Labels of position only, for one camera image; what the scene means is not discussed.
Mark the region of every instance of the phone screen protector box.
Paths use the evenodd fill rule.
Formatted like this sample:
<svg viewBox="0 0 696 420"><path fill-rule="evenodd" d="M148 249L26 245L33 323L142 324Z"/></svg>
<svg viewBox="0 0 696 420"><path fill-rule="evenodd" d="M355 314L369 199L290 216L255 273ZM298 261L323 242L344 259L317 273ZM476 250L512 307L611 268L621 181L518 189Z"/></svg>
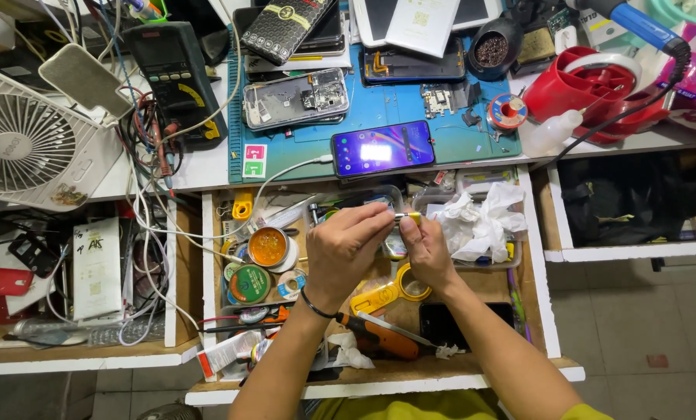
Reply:
<svg viewBox="0 0 696 420"><path fill-rule="evenodd" d="M242 35L249 51L282 66L336 0L272 0Z"/></svg>

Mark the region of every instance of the blue silicone repair mat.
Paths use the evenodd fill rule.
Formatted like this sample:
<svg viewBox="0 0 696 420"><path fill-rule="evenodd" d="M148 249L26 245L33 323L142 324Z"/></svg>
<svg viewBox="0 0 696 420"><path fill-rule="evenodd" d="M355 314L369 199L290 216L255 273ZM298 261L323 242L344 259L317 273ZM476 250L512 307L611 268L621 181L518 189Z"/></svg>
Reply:
<svg viewBox="0 0 696 420"><path fill-rule="evenodd" d="M464 42L466 50L470 47L470 39L466 37ZM262 182L287 167L311 158L328 155L331 153L330 139L335 134L408 123L421 119L425 119L431 128L431 136L435 140L434 147L438 165L510 158L521 154L521 145L516 134L500 138L500 146L509 150L508 153L504 153L490 136L478 132L475 126L468 128L462 120L462 114L465 113L466 108L458 110L454 115L447 112L444 117L437 116L435 119L426 119L419 83L364 87L358 72L358 54L361 49L361 45L351 46L351 62L356 71L345 77L350 109L343 122L324 126L299 126L293 129L293 137L291 138L286 138L282 129L254 132L247 128L245 122L242 121L241 93L245 83L241 83L239 92L228 106L228 147L230 151L228 181L230 183ZM228 90L231 94L237 77L235 72L237 56L230 52L228 59ZM469 72L467 79L471 84L478 81ZM508 81L481 82L481 87L482 98L475 103L474 111L477 115L483 116L484 119L486 104L501 93L508 92ZM485 121L483 121L482 127L484 131L487 129L493 132L487 127ZM267 145L265 178L244 177L242 152L245 146L258 144ZM307 179L329 177L334 176L334 174L334 168L331 164L311 164L293 170L279 179Z"/></svg>

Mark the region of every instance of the blue wire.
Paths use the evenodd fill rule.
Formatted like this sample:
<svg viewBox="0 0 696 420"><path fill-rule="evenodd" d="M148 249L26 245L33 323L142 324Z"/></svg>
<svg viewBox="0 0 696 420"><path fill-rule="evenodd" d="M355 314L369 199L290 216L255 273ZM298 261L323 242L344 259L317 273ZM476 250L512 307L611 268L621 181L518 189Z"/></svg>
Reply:
<svg viewBox="0 0 696 420"><path fill-rule="evenodd" d="M112 34L112 43L114 44L115 51L117 52L117 60L119 61L119 66L122 68L122 72L124 73L125 83L128 84L128 88L130 89L130 98L132 98L133 100L133 107L135 108L135 113L138 115L138 121L141 122L140 130L143 134L143 141L146 143L146 151L150 153L153 151L153 148L151 147L151 142L148 141L148 134L146 133L146 128L142 124L143 116L140 114L140 108L138 108L138 101L135 99L135 90L133 89L133 85L130 84L130 76L128 74L128 69L126 69L124 66L124 59L122 58L122 53L120 53L119 45L117 44L117 33L115 32L114 26L110 22L109 15L107 15L107 9L104 8L104 0L99 0L99 6L101 7L101 14L104 17L104 20L107 22L107 26L109 27L110 32Z"/></svg>

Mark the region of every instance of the soldering iron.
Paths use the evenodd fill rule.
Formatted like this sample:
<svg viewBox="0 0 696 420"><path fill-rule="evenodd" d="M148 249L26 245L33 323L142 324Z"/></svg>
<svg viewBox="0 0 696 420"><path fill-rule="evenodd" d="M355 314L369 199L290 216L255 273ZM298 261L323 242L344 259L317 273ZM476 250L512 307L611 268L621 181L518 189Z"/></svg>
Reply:
<svg viewBox="0 0 696 420"><path fill-rule="evenodd" d="M613 20L615 23L631 31L636 36L656 47L659 51L675 59L675 66L670 73L668 84L664 89L650 101L626 110L622 114L604 121L586 134L578 138L571 145L566 147L561 154L552 159L549 165L554 165L562 157L566 156L574 147L584 140L590 138L595 133L629 115L646 109L660 101L664 96L672 91L674 86L685 78L685 71L690 64L691 51L690 44L683 40L679 35L667 29L661 23L656 22L640 10L629 5L626 0L566 0L566 5L578 11L592 9L596 13Z"/></svg>

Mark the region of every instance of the black bracelet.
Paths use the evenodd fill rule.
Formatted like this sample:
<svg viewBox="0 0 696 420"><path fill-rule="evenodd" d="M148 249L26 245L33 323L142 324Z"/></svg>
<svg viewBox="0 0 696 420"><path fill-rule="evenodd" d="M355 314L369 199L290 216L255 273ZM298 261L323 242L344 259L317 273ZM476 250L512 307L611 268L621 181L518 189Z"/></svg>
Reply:
<svg viewBox="0 0 696 420"><path fill-rule="evenodd" d="M304 293L305 287L302 287L302 298L304 298L304 302L313 310L317 315L326 318L326 319L337 319L337 315L339 312L337 312L335 315L327 315L323 311L317 310L316 306L313 305L310 301L309 298L306 297L306 293Z"/></svg>

